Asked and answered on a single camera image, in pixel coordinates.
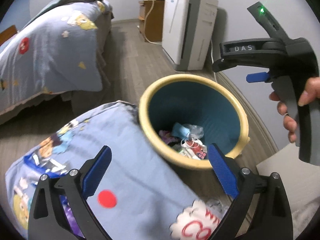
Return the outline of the person's right hand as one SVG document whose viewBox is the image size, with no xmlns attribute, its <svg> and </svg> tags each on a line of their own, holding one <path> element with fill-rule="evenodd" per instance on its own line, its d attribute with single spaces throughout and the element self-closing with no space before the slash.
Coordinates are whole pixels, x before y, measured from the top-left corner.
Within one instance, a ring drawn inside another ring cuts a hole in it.
<svg viewBox="0 0 320 240">
<path fill-rule="evenodd" d="M 311 77 L 307 80 L 305 84 L 304 91 L 302 92 L 299 100 L 298 100 L 298 106 L 302 107 L 305 105 L 308 105 L 309 103 L 315 101 L 316 99 L 319 99 L 319 77 Z M 284 128 L 289 132 L 288 133 L 288 139 L 289 142 L 293 143 L 297 140 L 296 136 L 296 129 L 297 129 L 297 123 L 296 121 L 288 116 L 287 114 L 287 106 L 284 102 L 282 102 L 279 98 L 279 96 L 276 94 L 275 91 L 273 91 L 269 95 L 269 99 L 271 101 L 277 101 L 277 111 L 280 115 L 284 116 L 283 119 L 283 126 Z"/>
</svg>

